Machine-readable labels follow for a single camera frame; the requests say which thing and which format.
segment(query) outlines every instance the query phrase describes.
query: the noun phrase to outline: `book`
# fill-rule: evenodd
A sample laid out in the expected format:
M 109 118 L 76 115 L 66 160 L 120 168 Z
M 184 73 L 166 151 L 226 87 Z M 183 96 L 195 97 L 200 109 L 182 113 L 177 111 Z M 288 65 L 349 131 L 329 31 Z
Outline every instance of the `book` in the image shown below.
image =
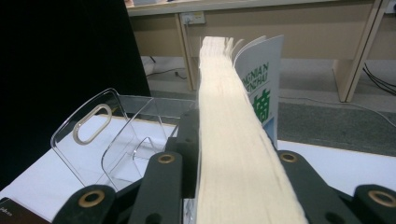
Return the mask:
M 254 112 L 274 147 L 277 147 L 279 68 L 282 45 L 283 35 L 270 39 L 266 39 L 265 35 L 260 36 L 238 50 L 233 58 L 233 67 L 241 78 Z
M 233 38 L 221 36 L 206 36 L 200 49 L 201 151 L 195 222 L 307 223 L 233 65 L 233 55 L 238 55 L 233 49 Z
M 30 209 L 9 198 L 0 201 L 0 224 L 50 223 Z

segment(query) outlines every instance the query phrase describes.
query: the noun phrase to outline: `wooden desk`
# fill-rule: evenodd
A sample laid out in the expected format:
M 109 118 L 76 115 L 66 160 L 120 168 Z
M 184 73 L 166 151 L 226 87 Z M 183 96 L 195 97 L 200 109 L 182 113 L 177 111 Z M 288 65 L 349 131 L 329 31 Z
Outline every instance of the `wooden desk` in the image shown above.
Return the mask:
M 127 2 L 141 55 L 181 56 L 191 90 L 198 82 L 200 41 L 207 35 L 284 35 L 282 58 L 332 59 L 341 102 L 350 102 L 389 0 L 162 0 Z M 204 11 L 205 24 L 184 25 L 180 12 Z

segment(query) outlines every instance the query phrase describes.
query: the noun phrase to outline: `cable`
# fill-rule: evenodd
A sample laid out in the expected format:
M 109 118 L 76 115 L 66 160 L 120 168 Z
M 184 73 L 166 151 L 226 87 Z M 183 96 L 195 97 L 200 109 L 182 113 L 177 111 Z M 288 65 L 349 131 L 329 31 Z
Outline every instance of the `cable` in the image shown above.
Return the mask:
M 149 76 L 152 76 L 152 75 L 158 75 L 158 74 L 162 74 L 162 73 L 167 73 L 167 72 L 174 71 L 174 70 L 177 70 L 177 69 L 184 69 L 184 67 L 172 68 L 172 69 L 169 69 L 169 70 L 166 70 L 166 71 L 162 71 L 162 72 L 150 73 L 150 74 L 147 74 L 146 77 L 149 77 Z
M 379 113 L 378 111 L 375 111 L 375 110 L 373 110 L 373 109 L 370 109 L 370 108 L 368 108 L 368 107 L 365 107 L 365 106 L 363 106 L 363 105 L 356 105 L 356 104 L 352 104 L 352 103 L 332 103 L 332 102 L 325 102 L 325 101 L 320 101 L 320 100 L 311 99 L 311 98 L 308 98 L 308 97 L 283 97 L 283 96 L 280 96 L 279 98 L 281 98 L 281 99 L 291 99 L 291 100 L 309 100 L 309 101 L 314 101 L 314 102 L 318 102 L 318 103 L 326 104 L 326 105 L 354 105 L 354 106 L 356 106 L 356 107 L 360 107 L 360 108 L 363 108 L 363 109 L 366 109 L 366 110 L 369 110 L 369 111 L 371 111 L 371 112 L 376 113 L 377 115 L 379 115 L 379 116 L 381 116 L 383 119 L 385 119 L 391 126 L 393 126 L 394 128 L 396 128 L 396 124 L 394 124 L 394 123 L 393 123 L 392 121 L 390 121 L 387 117 L 385 117 L 385 115 Z
M 364 64 L 363 71 L 367 75 L 367 77 L 370 78 L 379 89 L 386 91 L 392 95 L 396 95 L 396 89 L 393 89 L 393 88 L 396 88 L 396 85 L 390 84 L 390 83 L 374 76 L 370 72 L 366 63 Z

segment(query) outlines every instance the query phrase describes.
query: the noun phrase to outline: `white book cover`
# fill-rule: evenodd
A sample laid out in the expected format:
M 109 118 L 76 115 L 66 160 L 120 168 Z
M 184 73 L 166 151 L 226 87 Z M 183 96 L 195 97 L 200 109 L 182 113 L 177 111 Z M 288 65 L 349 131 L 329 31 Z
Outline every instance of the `white book cover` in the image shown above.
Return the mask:
M 233 61 L 249 101 L 275 147 L 283 39 L 283 35 L 269 39 L 261 36 L 237 51 Z

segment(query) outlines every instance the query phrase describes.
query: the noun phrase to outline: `black panel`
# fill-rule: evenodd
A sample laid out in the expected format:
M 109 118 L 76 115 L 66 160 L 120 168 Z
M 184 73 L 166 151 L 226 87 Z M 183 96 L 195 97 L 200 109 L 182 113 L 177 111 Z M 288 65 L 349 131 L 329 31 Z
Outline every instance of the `black panel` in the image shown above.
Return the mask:
M 0 6 L 0 189 L 50 149 L 50 137 L 106 88 L 149 96 L 122 0 Z

